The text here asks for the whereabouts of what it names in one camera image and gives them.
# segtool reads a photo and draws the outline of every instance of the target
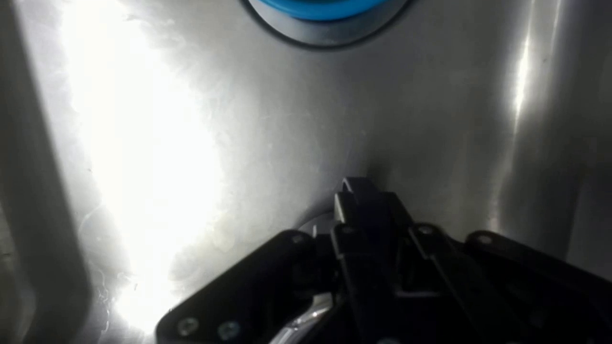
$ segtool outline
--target stainless steel surface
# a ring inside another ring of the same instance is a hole
[[[350,175],[456,238],[496,230],[611,278],[611,20],[607,0],[419,0],[373,41],[314,52],[241,3],[2,3],[20,266],[0,282],[33,295],[8,328],[153,343],[169,308]]]
[[[408,6],[410,0],[387,0],[379,8],[345,22],[303,22],[270,8],[262,0],[249,0],[249,10],[257,14],[272,31],[308,47],[347,47],[364,41],[383,28]]]

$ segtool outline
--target blue circular object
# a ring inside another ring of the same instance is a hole
[[[343,22],[379,8],[385,0],[262,0],[305,22]]]

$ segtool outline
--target black plastic object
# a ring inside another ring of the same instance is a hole
[[[264,243],[165,316],[159,343],[280,341],[318,295],[333,303],[303,344],[612,341],[605,280],[490,232],[458,243],[364,178],[345,180],[335,219],[329,232]]]

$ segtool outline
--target metal rivet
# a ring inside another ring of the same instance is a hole
[[[494,243],[494,238],[490,238],[490,236],[479,236],[477,242],[482,243],[482,245],[492,245],[492,243]]]
[[[199,329],[199,322],[196,318],[186,318],[176,326],[176,333],[180,337],[192,337]]]
[[[431,230],[431,228],[419,228],[419,232],[421,232],[423,236],[433,236],[433,234],[435,234],[435,230]]]
[[[396,339],[381,339],[377,344],[402,344],[402,343]]]
[[[217,335],[224,343],[236,341],[241,335],[241,326],[238,322],[226,322],[218,326]]]

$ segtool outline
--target brushed metal wall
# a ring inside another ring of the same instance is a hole
[[[419,0],[326,52],[238,0],[0,5],[2,339],[153,343],[343,177],[612,278],[611,22],[607,0]]]

